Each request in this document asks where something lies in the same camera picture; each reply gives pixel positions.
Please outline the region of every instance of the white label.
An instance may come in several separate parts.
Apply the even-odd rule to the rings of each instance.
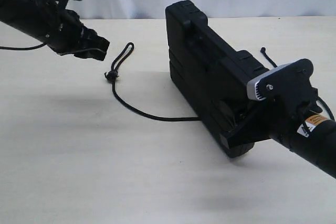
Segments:
[[[311,124],[307,121],[306,121],[306,124],[310,132],[312,132],[316,128],[316,125]],[[303,124],[300,125],[297,132],[304,137],[309,137],[309,133],[305,130],[305,127],[303,127]]]

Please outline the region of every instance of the black case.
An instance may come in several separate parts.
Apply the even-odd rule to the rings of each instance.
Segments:
[[[268,69],[222,40],[191,1],[172,4],[165,13],[171,78],[225,153],[241,156],[268,139],[246,120],[258,106],[247,98],[246,84]]]

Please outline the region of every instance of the cord end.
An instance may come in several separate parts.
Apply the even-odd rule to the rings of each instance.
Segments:
[[[108,80],[108,81],[115,81],[116,78],[119,76],[118,75],[118,71],[116,70],[111,70],[110,72],[105,72],[105,78]]]

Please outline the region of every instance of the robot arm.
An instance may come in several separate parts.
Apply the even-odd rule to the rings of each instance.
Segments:
[[[0,0],[0,21],[47,44],[59,55],[103,61],[109,42],[67,10],[69,0]]]

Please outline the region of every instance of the table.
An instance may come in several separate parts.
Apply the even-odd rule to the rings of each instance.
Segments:
[[[135,51],[117,90],[160,116],[195,115],[169,76],[165,20],[85,20],[111,41],[104,62],[50,49],[1,51],[0,223],[336,223],[336,181],[273,140],[229,160],[201,122],[125,109],[103,73]],[[336,17],[210,19],[265,65],[311,59],[336,108]],[[0,45],[38,42],[0,25]]]

